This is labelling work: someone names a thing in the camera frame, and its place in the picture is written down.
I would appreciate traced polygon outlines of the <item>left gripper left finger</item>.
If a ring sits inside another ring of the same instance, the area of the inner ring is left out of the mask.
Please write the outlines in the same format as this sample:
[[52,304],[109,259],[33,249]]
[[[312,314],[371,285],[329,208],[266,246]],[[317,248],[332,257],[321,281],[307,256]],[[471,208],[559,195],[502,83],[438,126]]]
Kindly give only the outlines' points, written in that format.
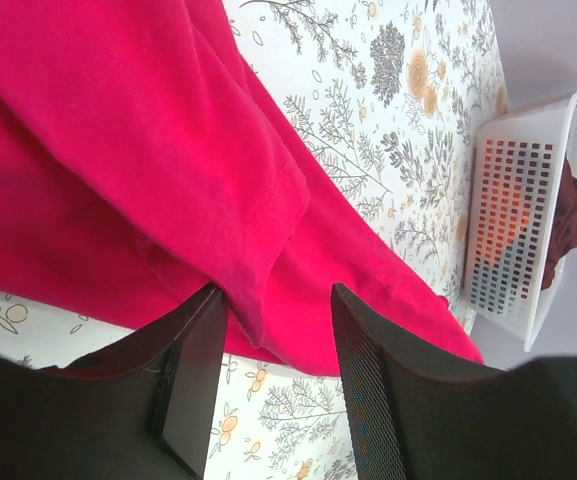
[[228,308],[206,285],[64,368],[0,356],[0,479],[200,479]]

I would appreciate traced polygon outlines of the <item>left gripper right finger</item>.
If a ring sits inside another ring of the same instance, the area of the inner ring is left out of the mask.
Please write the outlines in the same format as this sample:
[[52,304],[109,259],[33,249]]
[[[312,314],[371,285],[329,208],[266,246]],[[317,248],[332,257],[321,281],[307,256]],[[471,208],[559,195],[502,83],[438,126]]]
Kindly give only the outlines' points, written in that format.
[[342,284],[331,309],[361,479],[577,479],[577,356],[498,370],[446,352]]

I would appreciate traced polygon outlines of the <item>bright red t shirt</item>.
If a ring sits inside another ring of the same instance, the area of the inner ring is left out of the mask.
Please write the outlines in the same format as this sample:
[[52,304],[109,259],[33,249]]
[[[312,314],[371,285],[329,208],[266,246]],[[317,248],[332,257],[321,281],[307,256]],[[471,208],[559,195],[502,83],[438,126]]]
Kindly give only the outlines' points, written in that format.
[[221,2],[0,1],[0,291],[139,329],[207,283],[239,356],[337,374],[341,283],[482,359],[320,167]]

